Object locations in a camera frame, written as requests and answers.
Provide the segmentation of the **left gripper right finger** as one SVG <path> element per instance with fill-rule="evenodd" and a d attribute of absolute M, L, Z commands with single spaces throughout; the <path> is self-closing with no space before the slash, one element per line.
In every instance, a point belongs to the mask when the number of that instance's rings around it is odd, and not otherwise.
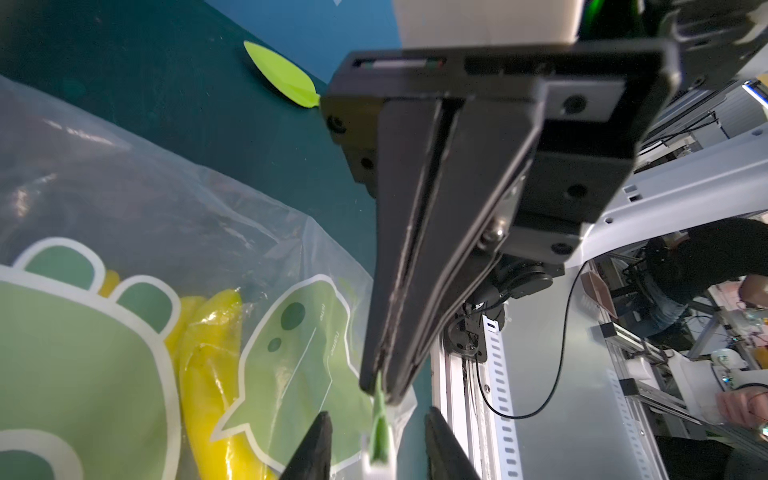
<path fill-rule="evenodd" d="M 440 410 L 434 406 L 425 416 L 425 443 L 429 479 L 480 479 Z"/>

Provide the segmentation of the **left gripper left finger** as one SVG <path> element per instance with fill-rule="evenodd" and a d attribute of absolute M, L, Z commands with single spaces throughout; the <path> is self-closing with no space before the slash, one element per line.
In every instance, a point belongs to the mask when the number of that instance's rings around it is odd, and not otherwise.
<path fill-rule="evenodd" d="M 333 426 L 331 416 L 321 411 L 313 421 L 280 480 L 329 480 L 331 476 Z"/>

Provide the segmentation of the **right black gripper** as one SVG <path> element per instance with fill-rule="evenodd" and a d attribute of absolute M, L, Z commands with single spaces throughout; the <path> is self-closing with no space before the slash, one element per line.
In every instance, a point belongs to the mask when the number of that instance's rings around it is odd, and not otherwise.
<path fill-rule="evenodd" d="M 501 256 L 566 261 L 679 80 L 659 39 L 349 54 L 320 108 L 376 201 L 361 390 L 404 395 Z"/>

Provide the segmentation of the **yellow banana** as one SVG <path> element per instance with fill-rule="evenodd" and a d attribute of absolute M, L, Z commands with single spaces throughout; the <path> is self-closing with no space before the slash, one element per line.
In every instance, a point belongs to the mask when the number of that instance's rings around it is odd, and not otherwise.
<path fill-rule="evenodd" d="M 238 396 L 243 302 L 232 289 L 209 299 L 184 297 L 176 360 L 188 443 L 202 479 L 276 479 L 236 434 L 215 440 L 219 420 Z"/>

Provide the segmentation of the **green printed zip bag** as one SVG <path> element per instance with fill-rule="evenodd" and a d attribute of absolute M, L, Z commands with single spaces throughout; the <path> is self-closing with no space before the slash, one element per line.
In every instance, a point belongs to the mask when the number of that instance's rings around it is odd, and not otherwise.
<path fill-rule="evenodd" d="M 245 435 L 279 478 L 326 411 L 330 479 L 371 478 L 371 287 L 313 218 L 2 80 L 3 478 L 202 479 L 165 338 L 181 297 L 229 289 L 238 396 L 213 438 Z"/>

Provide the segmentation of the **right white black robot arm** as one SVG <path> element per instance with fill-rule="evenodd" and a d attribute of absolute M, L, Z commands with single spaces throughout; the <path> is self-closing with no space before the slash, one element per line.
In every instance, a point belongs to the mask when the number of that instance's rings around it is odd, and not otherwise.
<path fill-rule="evenodd" d="M 435 339 L 549 286 L 680 92 L 767 42 L 763 1 L 607 2 L 572 44 L 356 51 L 320 101 L 377 207 L 359 373 L 402 401 Z"/>

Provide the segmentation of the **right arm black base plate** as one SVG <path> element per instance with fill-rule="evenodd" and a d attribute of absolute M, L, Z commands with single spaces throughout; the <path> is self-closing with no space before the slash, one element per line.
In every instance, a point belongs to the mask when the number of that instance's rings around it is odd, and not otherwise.
<path fill-rule="evenodd" d="M 463 358 L 488 359 L 484 319 L 505 325 L 505 303 L 536 294 L 564 274 L 562 264 L 550 264 L 504 255 L 444 330 L 447 351 Z"/>

